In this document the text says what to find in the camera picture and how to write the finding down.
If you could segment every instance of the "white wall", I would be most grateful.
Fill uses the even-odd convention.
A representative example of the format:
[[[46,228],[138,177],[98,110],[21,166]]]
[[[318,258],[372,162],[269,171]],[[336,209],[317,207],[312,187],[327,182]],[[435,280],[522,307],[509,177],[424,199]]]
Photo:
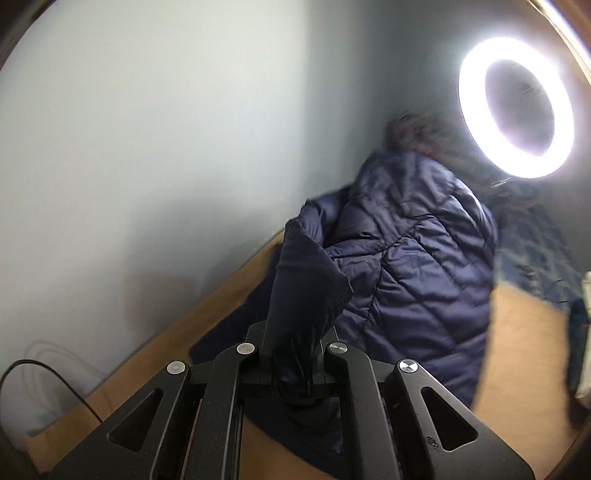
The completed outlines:
[[[90,392],[379,145],[383,0],[59,0],[0,72],[0,368]],[[22,442],[76,400],[21,367]]]
[[[487,38],[519,38],[556,65],[573,105],[575,142],[564,165],[538,183],[581,269],[591,270],[590,87],[558,34],[525,0],[404,0],[400,6],[398,110],[437,112],[465,129],[459,69],[465,55]]]

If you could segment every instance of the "led ring light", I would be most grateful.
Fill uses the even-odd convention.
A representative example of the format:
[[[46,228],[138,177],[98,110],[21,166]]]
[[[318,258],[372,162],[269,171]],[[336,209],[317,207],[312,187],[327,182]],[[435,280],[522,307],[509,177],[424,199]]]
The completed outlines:
[[[554,136],[548,150],[533,155],[517,148],[499,130],[486,100],[486,72],[499,60],[528,69],[544,88],[554,114]],[[552,173],[570,154],[574,139],[573,110],[554,67],[535,49],[512,38],[492,38],[464,59],[459,80],[460,106],[468,129],[482,152],[510,175],[533,179]]]

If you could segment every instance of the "triangular cutout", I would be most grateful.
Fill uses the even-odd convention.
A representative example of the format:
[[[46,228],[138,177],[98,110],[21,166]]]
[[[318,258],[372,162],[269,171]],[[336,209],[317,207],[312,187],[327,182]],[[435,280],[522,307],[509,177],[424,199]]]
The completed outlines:
[[[423,387],[421,395],[444,450],[451,452],[478,437],[476,430],[431,387]]]
[[[144,445],[162,395],[162,390],[152,390],[109,432],[107,435],[109,441],[131,452],[139,452]]]

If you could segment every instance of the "screw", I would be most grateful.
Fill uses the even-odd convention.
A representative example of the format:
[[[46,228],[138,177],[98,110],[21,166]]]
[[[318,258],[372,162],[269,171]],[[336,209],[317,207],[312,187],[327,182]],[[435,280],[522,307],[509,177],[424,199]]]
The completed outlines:
[[[175,360],[174,362],[170,362],[166,367],[166,371],[169,374],[178,375],[184,372],[185,364],[180,362],[179,360]]]
[[[236,351],[241,355],[250,355],[255,351],[255,346],[251,343],[241,343],[236,347]]]
[[[398,368],[406,374],[413,374],[418,370],[418,363],[414,360],[400,360]]]
[[[329,350],[336,355],[345,353],[349,348],[343,342],[334,342],[329,345]]]

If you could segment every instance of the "black cable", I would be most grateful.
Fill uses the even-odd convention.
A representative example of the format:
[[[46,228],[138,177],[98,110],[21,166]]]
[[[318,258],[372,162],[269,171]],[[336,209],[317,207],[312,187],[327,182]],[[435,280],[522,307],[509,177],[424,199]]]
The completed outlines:
[[[6,377],[8,376],[8,374],[10,372],[12,372],[16,367],[18,367],[19,365],[37,365],[38,367],[43,367],[46,370],[49,370],[52,374],[54,374],[57,378],[59,378],[61,380],[61,382],[68,387],[68,390],[70,390],[74,396],[80,400],[80,402],[86,407],[88,408],[88,410],[96,417],[96,419],[99,421],[99,423],[103,423],[103,421],[100,419],[100,417],[98,416],[98,414],[95,412],[94,408],[92,408],[90,405],[88,405],[88,403],[86,402],[86,400],[84,398],[82,398],[82,396],[76,391],[74,390],[74,388],[72,388],[72,386],[64,379],[64,377],[62,377],[59,373],[57,373],[54,369],[52,369],[52,367],[50,367],[49,365],[44,364],[43,362],[40,362],[38,360],[30,360],[30,359],[22,359],[22,360],[17,360],[16,362],[14,362],[10,367],[8,367],[6,369],[6,371],[4,372],[4,374],[2,375],[2,378],[0,378],[0,394],[2,393],[2,386],[4,385],[4,381],[6,380]]]

